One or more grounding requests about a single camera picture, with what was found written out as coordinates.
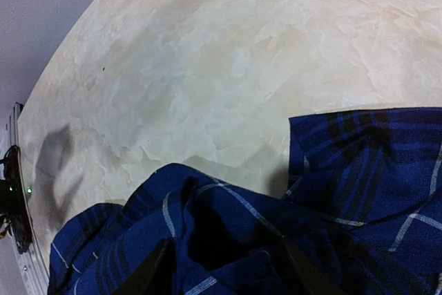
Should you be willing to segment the blue plaid shirt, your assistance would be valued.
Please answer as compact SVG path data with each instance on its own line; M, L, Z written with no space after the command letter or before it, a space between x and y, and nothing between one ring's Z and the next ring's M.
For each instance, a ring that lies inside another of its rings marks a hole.
M49 294L114 294L171 240L171 294L284 294L288 238L345 294L441 293L441 109L293 117L272 198L183 164L69 220Z

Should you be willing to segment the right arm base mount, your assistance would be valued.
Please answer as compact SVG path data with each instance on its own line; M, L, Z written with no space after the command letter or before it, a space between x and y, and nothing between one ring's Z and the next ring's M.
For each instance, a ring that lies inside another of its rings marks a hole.
M1 159L1 239L11 235L19 254L29 250L32 228L19 167L20 149L12 145Z

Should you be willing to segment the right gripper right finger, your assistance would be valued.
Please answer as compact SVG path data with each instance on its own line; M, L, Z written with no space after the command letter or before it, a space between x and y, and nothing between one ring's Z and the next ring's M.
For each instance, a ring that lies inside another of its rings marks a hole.
M281 281L284 294L345 294L288 238L281 239Z

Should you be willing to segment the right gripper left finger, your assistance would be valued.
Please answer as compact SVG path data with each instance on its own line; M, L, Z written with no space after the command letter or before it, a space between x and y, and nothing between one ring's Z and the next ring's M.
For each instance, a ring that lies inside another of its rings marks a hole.
M171 294L171 240L158 242L114 294Z

